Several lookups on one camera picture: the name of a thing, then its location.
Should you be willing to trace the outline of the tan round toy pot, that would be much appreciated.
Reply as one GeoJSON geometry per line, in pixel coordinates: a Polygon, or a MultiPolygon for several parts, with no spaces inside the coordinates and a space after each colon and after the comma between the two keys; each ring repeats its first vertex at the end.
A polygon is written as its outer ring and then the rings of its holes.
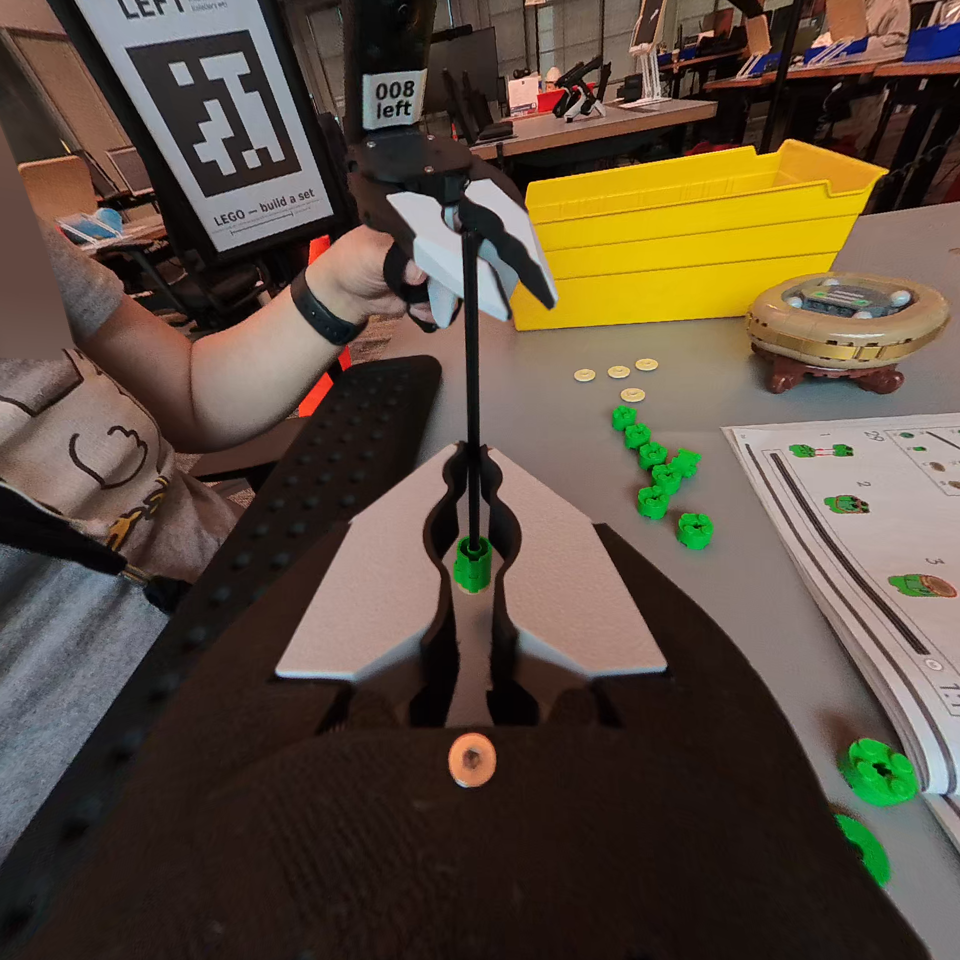
{"type": "Polygon", "coordinates": [[[774,395],[806,378],[847,379],[866,392],[893,394],[905,381],[900,363],[939,338],[951,318],[947,299],[928,285],[841,271],[782,282],[745,315],[774,395]]]}

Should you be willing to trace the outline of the person's left hand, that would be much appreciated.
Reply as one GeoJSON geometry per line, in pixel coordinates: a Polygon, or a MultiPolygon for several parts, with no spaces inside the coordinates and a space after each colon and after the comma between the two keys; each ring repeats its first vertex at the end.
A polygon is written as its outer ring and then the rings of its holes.
{"type": "Polygon", "coordinates": [[[389,234],[358,226],[306,268],[307,286],[329,313],[354,327],[372,317],[400,317],[408,307],[383,274],[393,246],[389,234]]]}

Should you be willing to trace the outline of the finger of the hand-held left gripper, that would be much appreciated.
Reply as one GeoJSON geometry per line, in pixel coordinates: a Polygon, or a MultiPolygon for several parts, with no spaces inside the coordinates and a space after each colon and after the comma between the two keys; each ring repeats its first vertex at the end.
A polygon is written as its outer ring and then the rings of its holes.
{"type": "MultiPolygon", "coordinates": [[[[412,259],[426,273],[427,297],[434,321],[451,321],[465,297],[462,236],[445,219],[435,198],[410,192],[389,195],[387,202],[413,233],[412,259]]],[[[517,272],[482,240],[477,254],[478,306],[499,321],[512,318],[510,299],[517,272]]]]}
{"type": "Polygon", "coordinates": [[[511,309],[517,288],[525,288],[546,309],[558,303],[556,282],[522,200],[493,179],[469,182],[460,200],[460,222],[479,236],[479,258],[492,271],[491,304],[511,309]]]}

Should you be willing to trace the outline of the green bamboo stalk segment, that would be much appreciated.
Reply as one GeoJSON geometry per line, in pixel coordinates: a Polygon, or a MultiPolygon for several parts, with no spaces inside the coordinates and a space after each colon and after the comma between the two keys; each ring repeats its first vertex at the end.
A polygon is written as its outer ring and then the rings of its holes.
{"type": "Polygon", "coordinates": [[[480,536],[475,544],[469,535],[457,543],[453,564],[453,578],[457,586],[467,594],[480,594],[492,580],[494,550],[486,537],[480,536]]]}

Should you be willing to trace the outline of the black framed marker sign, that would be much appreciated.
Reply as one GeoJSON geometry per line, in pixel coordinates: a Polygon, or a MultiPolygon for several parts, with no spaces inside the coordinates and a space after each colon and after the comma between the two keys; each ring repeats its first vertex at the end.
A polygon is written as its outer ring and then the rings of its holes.
{"type": "Polygon", "coordinates": [[[277,2],[51,1],[143,160],[174,243],[204,265],[350,220],[277,2]]]}

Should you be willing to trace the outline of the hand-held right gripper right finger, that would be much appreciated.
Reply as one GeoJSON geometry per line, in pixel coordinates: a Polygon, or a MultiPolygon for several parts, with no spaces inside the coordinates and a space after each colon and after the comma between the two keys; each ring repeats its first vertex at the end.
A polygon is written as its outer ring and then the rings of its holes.
{"type": "Polygon", "coordinates": [[[494,448],[481,451],[493,581],[486,703],[537,724],[568,690],[657,676],[667,661],[594,522],[494,448]]]}

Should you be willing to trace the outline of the person's grey printed shirt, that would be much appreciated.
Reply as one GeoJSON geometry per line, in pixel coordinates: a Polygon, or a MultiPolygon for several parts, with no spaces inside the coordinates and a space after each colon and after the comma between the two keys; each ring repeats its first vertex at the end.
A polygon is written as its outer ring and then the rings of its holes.
{"type": "MultiPolygon", "coordinates": [[[[75,345],[2,360],[2,480],[138,570],[195,583],[240,509],[183,473],[151,414],[79,345],[120,306],[108,268],[38,221],[75,345]]],[[[165,629],[142,585],[2,546],[1,858],[165,629]]]]}

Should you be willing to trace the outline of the background grey table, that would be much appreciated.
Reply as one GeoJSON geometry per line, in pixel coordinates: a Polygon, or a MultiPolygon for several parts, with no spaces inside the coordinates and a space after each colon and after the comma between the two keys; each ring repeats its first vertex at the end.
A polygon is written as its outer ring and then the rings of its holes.
{"type": "Polygon", "coordinates": [[[492,162],[498,158],[685,126],[713,118],[716,110],[715,101],[667,99],[626,106],[609,103],[603,115],[592,114],[572,122],[552,113],[535,114],[513,120],[512,137],[478,142],[470,150],[480,159],[492,162]]]}

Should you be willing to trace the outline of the yellow plastic bin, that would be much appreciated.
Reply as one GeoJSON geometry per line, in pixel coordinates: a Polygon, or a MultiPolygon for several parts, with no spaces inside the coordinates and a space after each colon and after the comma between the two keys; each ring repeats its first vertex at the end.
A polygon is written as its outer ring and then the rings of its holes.
{"type": "Polygon", "coordinates": [[[558,290],[516,289],[519,331],[742,316],[765,290],[832,269],[880,166],[809,143],[719,150],[532,183],[558,290]]]}

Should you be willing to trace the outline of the cluster of green round bricks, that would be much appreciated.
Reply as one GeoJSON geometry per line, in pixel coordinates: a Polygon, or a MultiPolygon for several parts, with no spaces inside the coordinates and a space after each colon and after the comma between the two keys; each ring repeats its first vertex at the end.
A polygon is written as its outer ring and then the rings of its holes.
{"type": "MultiPolygon", "coordinates": [[[[610,423],[621,435],[624,448],[635,454],[645,478],[635,499],[637,513],[649,521],[666,519],[673,511],[672,499],[698,474],[702,454],[683,447],[670,452],[654,438],[651,427],[639,420],[637,410],[625,403],[612,410],[610,423]]],[[[702,512],[682,511],[676,518],[675,533],[681,546],[702,551],[712,544],[714,521],[702,512]]]]}

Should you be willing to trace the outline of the thin black axle rod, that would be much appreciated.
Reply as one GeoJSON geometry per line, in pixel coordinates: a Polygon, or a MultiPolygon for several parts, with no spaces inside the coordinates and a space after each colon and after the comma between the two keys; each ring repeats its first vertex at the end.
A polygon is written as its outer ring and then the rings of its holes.
{"type": "Polygon", "coordinates": [[[479,281],[477,259],[480,238],[467,229],[462,234],[463,332],[466,412],[467,546],[472,561],[482,553],[480,533],[480,386],[479,281]]]}

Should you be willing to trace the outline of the person's left forearm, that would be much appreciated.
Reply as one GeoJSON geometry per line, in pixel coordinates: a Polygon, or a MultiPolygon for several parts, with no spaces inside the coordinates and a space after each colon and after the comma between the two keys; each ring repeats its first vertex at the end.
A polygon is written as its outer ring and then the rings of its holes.
{"type": "Polygon", "coordinates": [[[273,428],[343,350],[309,325],[286,292],[197,341],[125,296],[78,348],[182,453],[231,449],[273,428]]]}

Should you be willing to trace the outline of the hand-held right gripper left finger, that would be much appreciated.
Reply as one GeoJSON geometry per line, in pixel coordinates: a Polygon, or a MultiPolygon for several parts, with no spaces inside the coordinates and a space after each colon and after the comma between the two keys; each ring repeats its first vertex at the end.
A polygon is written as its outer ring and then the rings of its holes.
{"type": "Polygon", "coordinates": [[[410,724],[446,724],[457,684],[451,568],[466,446],[443,448],[348,522],[277,665],[382,697],[410,724]]]}

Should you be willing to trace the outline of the black wrist band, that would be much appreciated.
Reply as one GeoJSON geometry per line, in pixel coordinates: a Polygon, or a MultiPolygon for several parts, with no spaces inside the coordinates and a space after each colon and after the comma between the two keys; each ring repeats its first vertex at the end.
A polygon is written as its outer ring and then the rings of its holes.
{"type": "Polygon", "coordinates": [[[318,333],[321,339],[334,347],[345,348],[354,342],[369,324],[368,318],[351,322],[330,311],[329,307],[311,290],[307,282],[306,270],[302,270],[293,279],[290,292],[292,303],[300,317],[318,333]]]}

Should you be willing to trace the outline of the row of small green pieces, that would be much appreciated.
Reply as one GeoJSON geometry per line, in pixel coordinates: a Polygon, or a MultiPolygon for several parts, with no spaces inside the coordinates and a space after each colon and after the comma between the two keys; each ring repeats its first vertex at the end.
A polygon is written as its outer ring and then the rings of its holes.
{"type": "MultiPolygon", "coordinates": [[[[839,755],[838,770],[853,794],[872,807],[899,807],[920,794],[909,758],[876,739],[860,738],[850,743],[839,755]]],[[[878,886],[886,887],[892,870],[882,843],[851,816],[837,813],[834,820],[870,877],[878,886]]]]}

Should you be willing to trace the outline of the open instruction booklet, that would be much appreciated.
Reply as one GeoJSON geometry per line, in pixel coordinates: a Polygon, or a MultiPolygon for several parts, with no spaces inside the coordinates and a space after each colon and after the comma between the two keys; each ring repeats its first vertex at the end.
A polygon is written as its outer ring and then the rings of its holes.
{"type": "Polygon", "coordinates": [[[959,414],[724,433],[958,847],[959,414]]]}

